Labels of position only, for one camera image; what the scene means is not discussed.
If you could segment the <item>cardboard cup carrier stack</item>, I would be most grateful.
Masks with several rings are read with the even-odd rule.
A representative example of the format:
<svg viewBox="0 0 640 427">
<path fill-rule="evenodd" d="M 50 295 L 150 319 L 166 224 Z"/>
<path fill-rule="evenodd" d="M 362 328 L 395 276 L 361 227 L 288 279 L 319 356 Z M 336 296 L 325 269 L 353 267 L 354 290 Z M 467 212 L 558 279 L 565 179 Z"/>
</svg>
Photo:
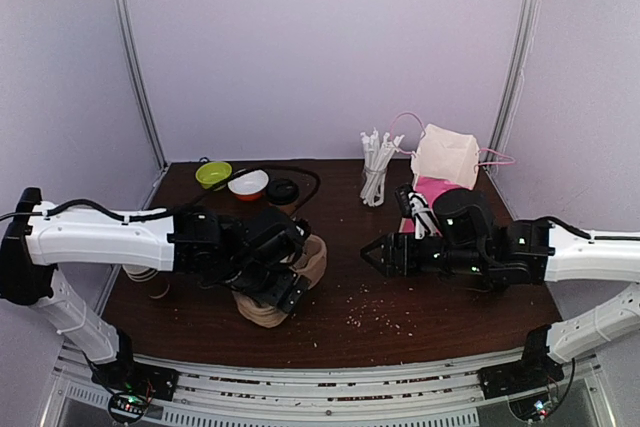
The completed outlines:
<svg viewBox="0 0 640 427">
<path fill-rule="evenodd" d="M 237 310 L 255 325 L 275 328 L 289 317 L 301 297 L 319 283 L 326 267 L 326 244 L 319 236 L 311 235 L 300 258 L 291 268 L 280 272 L 277 283 L 266 293 L 251 297 L 233 292 Z"/>
</svg>

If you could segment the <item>pink paper bag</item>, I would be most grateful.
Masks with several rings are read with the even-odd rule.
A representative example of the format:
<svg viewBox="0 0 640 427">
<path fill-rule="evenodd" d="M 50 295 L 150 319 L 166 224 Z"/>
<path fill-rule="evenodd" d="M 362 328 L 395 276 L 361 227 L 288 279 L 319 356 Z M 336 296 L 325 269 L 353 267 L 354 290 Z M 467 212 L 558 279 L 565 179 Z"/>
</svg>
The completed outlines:
<svg viewBox="0 0 640 427">
<path fill-rule="evenodd" d="M 442 194 L 456 188 L 473 190 L 483 167 L 512 165 L 513 157 L 481 148 L 474 135 L 450 131 L 434 124 L 425 125 L 412 112 L 398 114 L 390 126 L 395 137 L 396 124 L 402 117 L 414 118 L 421 127 L 420 139 L 413 151 L 398 150 L 410 157 L 413 176 L 411 185 L 421 194 L 428 206 Z"/>
</svg>

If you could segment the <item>stack of paper cups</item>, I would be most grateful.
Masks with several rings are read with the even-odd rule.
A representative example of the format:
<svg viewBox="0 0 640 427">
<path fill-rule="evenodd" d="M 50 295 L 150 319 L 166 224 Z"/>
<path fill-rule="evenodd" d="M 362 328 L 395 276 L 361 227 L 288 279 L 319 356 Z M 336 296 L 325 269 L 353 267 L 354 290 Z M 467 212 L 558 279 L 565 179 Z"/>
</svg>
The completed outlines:
<svg viewBox="0 0 640 427">
<path fill-rule="evenodd" d="M 141 287 L 150 299 L 162 299 L 170 291 L 169 281 L 155 269 L 124 265 L 123 270 L 129 280 Z"/>
</svg>

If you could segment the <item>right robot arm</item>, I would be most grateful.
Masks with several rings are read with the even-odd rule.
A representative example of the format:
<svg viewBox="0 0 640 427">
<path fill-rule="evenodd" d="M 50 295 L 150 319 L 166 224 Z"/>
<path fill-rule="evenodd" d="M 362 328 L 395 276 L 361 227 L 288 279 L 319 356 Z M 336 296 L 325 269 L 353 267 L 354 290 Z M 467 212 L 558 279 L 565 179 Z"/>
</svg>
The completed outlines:
<svg viewBox="0 0 640 427">
<path fill-rule="evenodd" d="M 411 232 L 383 235 L 361 258 L 386 277 L 420 272 L 469 275 L 490 290 L 569 280 L 627 282 L 621 293 L 569 320 L 531 331 L 513 366 L 519 387 L 535 387 L 551 371 L 639 328 L 639 236 L 586 231 L 557 217 L 499 226 L 479 191 L 454 188 L 433 202 L 409 186 L 396 191 Z"/>
</svg>

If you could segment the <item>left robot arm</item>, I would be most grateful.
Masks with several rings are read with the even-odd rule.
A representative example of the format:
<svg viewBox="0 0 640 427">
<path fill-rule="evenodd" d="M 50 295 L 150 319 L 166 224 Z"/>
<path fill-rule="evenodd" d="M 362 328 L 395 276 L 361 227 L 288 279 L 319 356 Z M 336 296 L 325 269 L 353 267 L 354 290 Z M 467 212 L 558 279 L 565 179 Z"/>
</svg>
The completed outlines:
<svg viewBox="0 0 640 427">
<path fill-rule="evenodd" d="M 249 220 L 198 205 L 113 212 L 88 199 L 55 205 L 39 189 L 27 188 L 5 218 L 2 298 L 40 310 L 91 367 L 123 391 L 144 380 L 130 337 L 87 306 L 61 264 L 194 274 L 205 286 L 225 286 L 282 313 L 291 312 L 311 286 L 294 269 L 310 236 L 308 224 L 273 207 Z"/>
</svg>

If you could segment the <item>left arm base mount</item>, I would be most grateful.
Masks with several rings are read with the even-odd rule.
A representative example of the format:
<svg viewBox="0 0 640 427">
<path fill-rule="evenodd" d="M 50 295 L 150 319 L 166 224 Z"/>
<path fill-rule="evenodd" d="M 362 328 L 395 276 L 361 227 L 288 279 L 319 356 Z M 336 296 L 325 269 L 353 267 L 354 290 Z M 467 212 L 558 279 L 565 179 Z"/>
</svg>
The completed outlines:
<svg viewBox="0 0 640 427">
<path fill-rule="evenodd" d="M 107 392 L 132 394 L 144 400 L 171 401 L 177 387 L 179 373 L 175 369 L 137 361 L 116 360 L 95 364 L 86 359 L 91 380 Z"/>
</svg>

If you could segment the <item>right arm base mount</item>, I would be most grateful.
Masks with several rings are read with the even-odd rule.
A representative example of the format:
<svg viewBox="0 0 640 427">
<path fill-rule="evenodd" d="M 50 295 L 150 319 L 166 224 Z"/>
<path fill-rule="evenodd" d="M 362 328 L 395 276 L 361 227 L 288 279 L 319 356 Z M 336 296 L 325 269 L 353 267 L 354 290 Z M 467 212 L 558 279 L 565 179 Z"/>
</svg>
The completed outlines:
<svg viewBox="0 0 640 427">
<path fill-rule="evenodd" d="M 564 379 L 563 366 L 548 356 L 522 357 L 513 362 L 484 367 L 478 371 L 486 400 L 545 387 L 549 380 Z"/>
</svg>

